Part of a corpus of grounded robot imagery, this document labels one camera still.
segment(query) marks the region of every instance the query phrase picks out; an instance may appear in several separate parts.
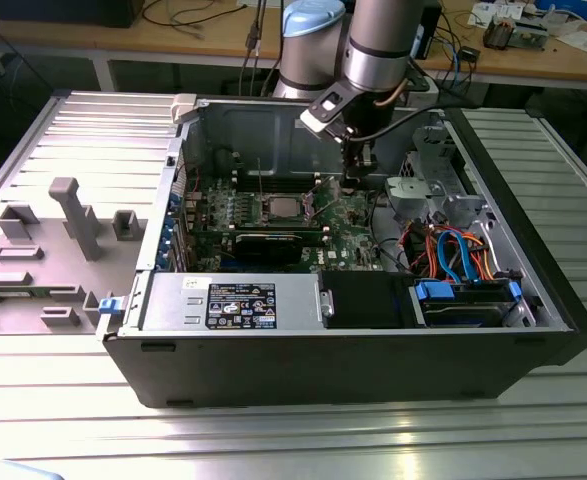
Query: connector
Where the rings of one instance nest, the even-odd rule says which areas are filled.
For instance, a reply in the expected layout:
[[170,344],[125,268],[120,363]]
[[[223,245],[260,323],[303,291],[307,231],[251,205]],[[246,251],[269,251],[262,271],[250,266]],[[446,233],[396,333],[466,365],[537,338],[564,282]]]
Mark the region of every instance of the connector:
[[249,30],[249,33],[246,35],[246,49],[249,52],[252,52],[253,50],[255,50],[255,47],[257,46],[257,41],[260,38],[260,30],[258,28],[257,25],[257,21],[253,22],[253,24],[251,25],[251,29]]

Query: black box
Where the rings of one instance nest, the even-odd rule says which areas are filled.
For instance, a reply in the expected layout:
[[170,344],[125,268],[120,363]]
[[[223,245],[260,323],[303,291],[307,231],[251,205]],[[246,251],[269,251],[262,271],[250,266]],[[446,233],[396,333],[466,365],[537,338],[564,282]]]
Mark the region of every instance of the black box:
[[128,28],[144,0],[0,0],[0,20]]
[[433,42],[433,36],[435,35],[435,29],[437,28],[437,22],[440,20],[442,14],[442,5],[438,0],[424,0],[424,11],[422,12],[422,20],[420,25],[424,28],[424,34],[422,35],[422,41],[417,49],[415,58],[424,60],[431,48]]

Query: metal bracket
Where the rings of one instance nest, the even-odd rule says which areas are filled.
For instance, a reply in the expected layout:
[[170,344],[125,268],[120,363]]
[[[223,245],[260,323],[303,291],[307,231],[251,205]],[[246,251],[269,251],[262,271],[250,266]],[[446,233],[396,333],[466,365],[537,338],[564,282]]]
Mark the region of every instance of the metal bracket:
[[320,292],[320,311],[324,318],[331,318],[335,314],[335,307],[333,306],[333,292],[327,290]]

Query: green circuit board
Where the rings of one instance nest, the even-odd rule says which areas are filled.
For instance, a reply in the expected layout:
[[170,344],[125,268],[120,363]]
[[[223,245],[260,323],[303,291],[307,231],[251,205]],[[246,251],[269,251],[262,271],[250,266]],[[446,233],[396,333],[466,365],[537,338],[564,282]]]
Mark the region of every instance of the green circuit board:
[[[308,273],[320,270],[382,270],[373,251],[367,218],[368,192],[345,194],[334,179],[324,179],[312,195],[314,216],[304,207],[303,193],[245,192],[227,180],[203,182],[202,200],[191,218],[197,270]],[[238,235],[276,232],[303,238],[300,260],[286,265],[247,265],[236,261]]]

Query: blue latch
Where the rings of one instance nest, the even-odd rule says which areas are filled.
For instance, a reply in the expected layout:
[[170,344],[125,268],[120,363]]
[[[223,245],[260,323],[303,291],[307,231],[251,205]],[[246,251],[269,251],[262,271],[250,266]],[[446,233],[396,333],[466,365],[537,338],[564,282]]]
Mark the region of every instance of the blue latch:
[[517,282],[509,282],[509,290],[511,290],[511,293],[516,300],[522,298],[522,289]]
[[109,297],[100,300],[100,305],[97,307],[100,314],[118,315],[124,313],[126,308],[126,297]]
[[433,300],[454,299],[455,292],[451,284],[446,282],[420,282],[415,287],[418,300],[427,298]]

